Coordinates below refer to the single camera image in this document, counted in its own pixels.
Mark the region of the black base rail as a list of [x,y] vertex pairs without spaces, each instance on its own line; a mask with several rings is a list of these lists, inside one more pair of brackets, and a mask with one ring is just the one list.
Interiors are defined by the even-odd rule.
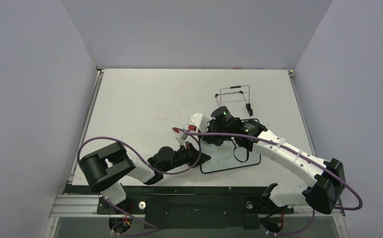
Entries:
[[266,187],[125,186],[118,207],[160,229],[258,229],[260,222],[275,227],[282,215],[267,198]]

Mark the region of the black framed whiteboard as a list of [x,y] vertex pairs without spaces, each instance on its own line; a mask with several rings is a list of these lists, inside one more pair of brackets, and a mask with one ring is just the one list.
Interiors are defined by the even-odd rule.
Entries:
[[236,147],[231,141],[225,141],[221,146],[203,141],[201,147],[202,152],[211,157],[200,165],[203,174],[254,166],[261,162],[261,155]]

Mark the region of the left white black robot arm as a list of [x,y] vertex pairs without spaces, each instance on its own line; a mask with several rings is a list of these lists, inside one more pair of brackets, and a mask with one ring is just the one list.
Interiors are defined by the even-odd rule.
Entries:
[[146,163],[128,154],[124,145],[114,142],[83,156],[78,164],[92,192],[100,193],[110,201],[116,213],[129,207],[129,199],[119,182],[128,176],[145,185],[153,185],[163,179],[163,173],[180,166],[198,167],[209,161],[211,156],[200,153],[193,144],[185,142],[178,150],[164,146]]

